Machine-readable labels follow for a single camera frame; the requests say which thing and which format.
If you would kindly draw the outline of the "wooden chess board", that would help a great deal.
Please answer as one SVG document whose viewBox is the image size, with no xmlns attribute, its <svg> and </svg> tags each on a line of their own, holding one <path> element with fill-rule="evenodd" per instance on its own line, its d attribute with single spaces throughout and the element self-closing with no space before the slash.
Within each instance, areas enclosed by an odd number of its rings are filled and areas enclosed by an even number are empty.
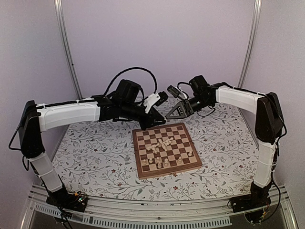
<svg viewBox="0 0 305 229">
<path fill-rule="evenodd" d="M 132 131 L 134 154 L 139 179 L 155 178 L 172 173 L 186 172 L 202 167 L 202 162 L 184 123 L 162 125 L 147 130 Z M 183 163 L 177 164 L 179 156 Z M 162 167 L 158 168 L 156 158 L 162 159 Z M 164 167 L 165 159 L 169 166 Z"/>
</svg>

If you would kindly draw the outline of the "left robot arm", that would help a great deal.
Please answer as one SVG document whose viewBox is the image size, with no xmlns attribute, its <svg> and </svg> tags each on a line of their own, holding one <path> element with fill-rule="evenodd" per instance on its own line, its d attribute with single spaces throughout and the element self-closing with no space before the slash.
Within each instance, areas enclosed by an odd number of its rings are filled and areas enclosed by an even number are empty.
<svg viewBox="0 0 305 229">
<path fill-rule="evenodd" d="M 62 136 L 66 137 L 69 128 L 78 123 L 109 120 L 136 121 L 143 130 L 164 124 L 165 118 L 155 107 L 167 100 L 167 93 L 154 92 L 136 101 L 138 93 L 142 91 L 139 84 L 121 80 L 111 93 L 93 95 L 86 99 L 54 104 L 36 104 L 34 100 L 28 101 L 10 140 L 10 143 L 13 143 L 14 138 L 18 137 L 20 146 L 9 146 L 9 149 L 20 151 L 44 183 L 49 196 L 60 207 L 67 207 L 71 203 L 71 197 L 53 167 L 53 159 L 45 153 L 42 132 L 64 127 Z"/>
</svg>

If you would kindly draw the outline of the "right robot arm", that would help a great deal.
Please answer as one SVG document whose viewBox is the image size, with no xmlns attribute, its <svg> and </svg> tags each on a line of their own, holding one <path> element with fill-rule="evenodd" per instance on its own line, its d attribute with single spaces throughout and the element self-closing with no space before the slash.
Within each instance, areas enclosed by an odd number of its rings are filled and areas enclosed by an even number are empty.
<svg viewBox="0 0 305 229">
<path fill-rule="evenodd" d="M 258 207 L 273 180 L 278 157 L 279 139 L 286 135 L 283 113 L 276 93 L 253 92 L 230 86 L 228 83 L 209 84 L 203 76 L 191 79 L 187 85 L 193 90 L 193 98 L 183 98 L 182 90 L 172 85 L 168 92 L 181 101 L 166 115 L 167 119 L 183 119 L 216 103 L 228 104 L 249 111 L 256 116 L 255 134 L 259 143 L 259 159 L 256 175 L 251 184 L 251 194 L 246 198 L 250 208 Z"/>
</svg>

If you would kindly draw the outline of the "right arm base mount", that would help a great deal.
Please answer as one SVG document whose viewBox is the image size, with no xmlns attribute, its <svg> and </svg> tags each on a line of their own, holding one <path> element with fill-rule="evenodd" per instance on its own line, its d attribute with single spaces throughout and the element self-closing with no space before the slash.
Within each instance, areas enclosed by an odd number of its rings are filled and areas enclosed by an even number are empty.
<svg viewBox="0 0 305 229">
<path fill-rule="evenodd" d="M 234 213 L 271 204 L 268 190 L 263 188 L 253 189 L 248 195 L 233 197 L 229 203 Z"/>
</svg>

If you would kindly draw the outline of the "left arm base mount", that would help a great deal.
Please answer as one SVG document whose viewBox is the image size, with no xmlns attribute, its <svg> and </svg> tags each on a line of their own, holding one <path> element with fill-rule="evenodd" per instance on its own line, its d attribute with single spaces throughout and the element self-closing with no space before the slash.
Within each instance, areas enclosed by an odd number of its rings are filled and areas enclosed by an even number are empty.
<svg viewBox="0 0 305 229">
<path fill-rule="evenodd" d="M 88 202 L 88 195 L 80 191 L 71 194 L 62 188 L 48 194 L 46 203 L 64 209 L 70 209 L 78 212 L 85 212 Z"/>
</svg>

